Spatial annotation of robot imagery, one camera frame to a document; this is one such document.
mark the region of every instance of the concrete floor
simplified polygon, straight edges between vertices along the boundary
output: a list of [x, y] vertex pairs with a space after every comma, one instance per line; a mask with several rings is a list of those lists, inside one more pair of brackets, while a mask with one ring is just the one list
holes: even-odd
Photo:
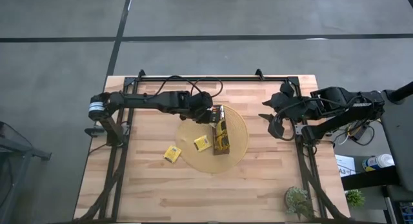
[[[0, 0], [1, 37], [116, 36], [125, 0]], [[132, 0], [125, 36], [413, 33], [407, 0]], [[113, 43], [0, 43], [0, 120], [51, 161], [33, 160], [13, 223], [72, 218], [90, 138], [88, 102], [102, 90]], [[413, 39], [122, 43], [115, 75], [315, 74], [320, 88], [397, 88], [413, 80]], [[388, 152], [380, 126], [367, 147]], [[352, 210], [357, 220], [381, 212]]]

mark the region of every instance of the succulent plant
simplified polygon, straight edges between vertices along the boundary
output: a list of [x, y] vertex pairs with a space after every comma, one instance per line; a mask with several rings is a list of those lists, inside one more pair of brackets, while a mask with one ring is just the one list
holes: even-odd
[[313, 218], [314, 210], [307, 194], [308, 192], [302, 188], [290, 187], [284, 197], [287, 213], [297, 214], [298, 219], [301, 219], [301, 215], [308, 219]]
[[349, 190], [346, 194], [347, 203], [351, 207], [361, 207], [364, 205], [364, 196], [360, 190]]

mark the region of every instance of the yellow box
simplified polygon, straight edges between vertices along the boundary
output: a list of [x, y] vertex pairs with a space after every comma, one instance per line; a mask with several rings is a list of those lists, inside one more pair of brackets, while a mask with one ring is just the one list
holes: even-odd
[[223, 105], [214, 105], [212, 115], [214, 116], [212, 132], [214, 135], [214, 155], [230, 153], [230, 142], [228, 138], [227, 123], [225, 122], [225, 109]]
[[163, 158], [168, 160], [171, 163], [175, 163], [180, 153], [181, 153], [181, 149], [175, 146], [170, 146], [168, 150], [165, 152], [165, 154], [163, 155]]
[[198, 150], [198, 152], [201, 152], [201, 151], [207, 149], [208, 147], [212, 147], [212, 144], [211, 144], [211, 142], [208, 141], [206, 135], [195, 139], [194, 140], [194, 145], [195, 145], [196, 149]]

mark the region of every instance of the black cylinder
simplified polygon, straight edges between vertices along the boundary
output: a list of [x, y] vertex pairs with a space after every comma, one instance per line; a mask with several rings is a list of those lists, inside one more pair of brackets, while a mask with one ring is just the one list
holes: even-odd
[[388, 99], [391, 101], [401, 101], [402, 99], [405, 99], [406, 97], [412, 94], [413, 94], [413, 81], [393, 91], [392, 93], [390, 93], [388, 95]]

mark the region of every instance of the butcher block tabletop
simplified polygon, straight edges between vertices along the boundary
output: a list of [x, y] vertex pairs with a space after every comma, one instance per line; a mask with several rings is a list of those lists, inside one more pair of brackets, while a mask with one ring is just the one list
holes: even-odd
[[[297, 77], [303, 96], [318, 89], [314, 75]], [[105, 91], [122, 90], [124, 78], [109, 76]], [[268, 121], [258, 116], [274, 113], [261, 103], [279, 92], [282, 82], [225, 81], [223, 84], [222, 93], [213, 98], [214, 104], [230, 106], [243, 116], [249, 135], [244, 158], [230, 170], [218, 174], [199, 172], [182, 158], [171, 164], [163, 159], [163, 154], [175, 144], [176, 130], [181, 123], [179, 116], [135, 109], [117, 221], [298, 221], [296, 215], [286, 214], [284, 206], [287, 189], [303, 186], [295, 143], [273, 138], [267, 132]], [[138, 85], [138, 93], [154, 94], [161, 82], [139, 82]], [[220, 88], [218, 82], [211, 81], [200, 81], [197, 86], [210, 94]], [[167, 82], [163, 91], [190, 90], [191, 87], [186, 82]], [[288, 121], [284, 123], [285, 136], [291, 136]], [[106, 136], [95, 137], [90, 150], [105, 142]], [[75, 218], [82, 216], [101, 193], [109, 155], [110, 147], [89, 155]], [[316, 162], [323, 190], [340, 212], [350, 216], [330, 143], [317, 146]], [[311, 195], [318, 216], [315, 192]], [[113, 196], [109, 197], [108, 210], [112, 210], [112, 199]]]

